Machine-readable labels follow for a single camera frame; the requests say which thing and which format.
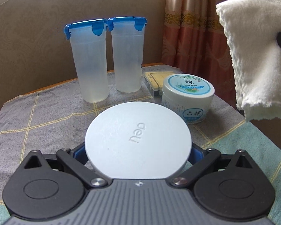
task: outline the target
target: screw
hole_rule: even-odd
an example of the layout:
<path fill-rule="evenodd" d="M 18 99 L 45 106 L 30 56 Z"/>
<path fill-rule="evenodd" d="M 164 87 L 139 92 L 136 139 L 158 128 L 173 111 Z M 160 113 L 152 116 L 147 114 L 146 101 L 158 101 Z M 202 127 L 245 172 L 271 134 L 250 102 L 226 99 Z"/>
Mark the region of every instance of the screw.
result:
<path fill-rule="evenodd" d="M 102 178 L 94 178 L 92 179 L 92 181 L 90 182 L 93 186 L 96 187 L 102 187 L 106 184 L 106 181 Z"/>
<path fill-rule="evenodd" d="M 178 177 L 178 178 L 174 178 L 172 180 L 172 182 L 175 184 L 175 185 L 186 185 L 188 182 L 187 182 L 187 179 L 186 178 L 183 178 L 183 177 Z"/>
<path fill-rule="evenodd" d="M 142 186 L 143 185 L 143 182 L 142 181 L 138 181 L 138 182 L 136 182 L 136 183 L 134 183 L 136 186 L 138 186 L 138 187 L 140 187 L 140 186 Z"/>

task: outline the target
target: metal pin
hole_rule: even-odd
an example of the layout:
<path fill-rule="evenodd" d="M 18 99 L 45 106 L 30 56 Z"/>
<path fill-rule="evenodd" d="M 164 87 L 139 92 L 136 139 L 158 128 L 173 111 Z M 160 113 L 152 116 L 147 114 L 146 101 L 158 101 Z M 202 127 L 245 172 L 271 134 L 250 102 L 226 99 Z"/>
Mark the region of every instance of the metal pin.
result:
<path fill-rule="evenodd" d="M 174 178 L 172 180 L 172 182 L 175 184 L 175 185 L 186 185 L 188 182 L 187 182 L 187 179 L 186 178 L 183 178 L 183 177 L 177 177 L 177 178 Z"/>
<path fill-rule="evenodd" d="M 93 186 L 96 187 L 102 187 L 106 184 L 106 181 L 102 178 L 94 178 L 91 182 L 90 182 Z"/>

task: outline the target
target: white towel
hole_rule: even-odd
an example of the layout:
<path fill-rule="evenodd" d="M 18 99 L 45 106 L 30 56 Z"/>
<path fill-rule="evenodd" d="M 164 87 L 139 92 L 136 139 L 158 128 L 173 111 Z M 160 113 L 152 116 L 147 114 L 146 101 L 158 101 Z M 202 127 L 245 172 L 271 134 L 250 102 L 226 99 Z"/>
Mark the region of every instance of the white towel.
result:
<path fill-rule="evenodd" d="M 281 118 L 281 0 L 228 0 L 216 8 L 230 47 L 237 107 L 246 121 Z"/>

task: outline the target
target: white round lid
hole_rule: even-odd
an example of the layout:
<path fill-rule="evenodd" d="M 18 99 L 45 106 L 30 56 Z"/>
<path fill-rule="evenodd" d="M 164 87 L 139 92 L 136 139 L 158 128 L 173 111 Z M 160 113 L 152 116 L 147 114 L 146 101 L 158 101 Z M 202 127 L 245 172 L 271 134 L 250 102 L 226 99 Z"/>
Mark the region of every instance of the white round lid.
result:
<path fill-rule="evenodd" d="M 176 113 L 158 104 L 129 102 L 100 113 L 85 136 L 96 172 L 113 179 L 164 179 L 191 152 L 191 134 Z"/>
<path fill-rule="evenodd" d="M 214 95 L 214 87 L 207 80 L 191 74 L 173 74 L 163 81 L 164 93 L 175 97 L 208 98 Z"/>

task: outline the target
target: triangular hole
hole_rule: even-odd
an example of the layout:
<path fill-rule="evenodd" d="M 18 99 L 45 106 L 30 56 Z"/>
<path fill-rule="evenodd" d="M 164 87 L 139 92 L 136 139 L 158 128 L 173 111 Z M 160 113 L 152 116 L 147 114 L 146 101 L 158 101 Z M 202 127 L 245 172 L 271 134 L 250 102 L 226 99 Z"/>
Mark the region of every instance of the triangular hole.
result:
<path fill-rule="evenodd" d="M 35 167 L 41 167 L 41 163 L 39 161 L 39 158 L 37 156 L 30 157 L 29 161 L 25 165 L 25 169 L 28 168 L 35 168 Z"/>
<path fill-rule="evenodd" d="M 249 163 L 249 161 L 244 156 L 239 157 L 239 159 L 236 163 L 236 166 L 237 167 L 244 167 L 244 168 L 252 168 L 251 164 Z"/>

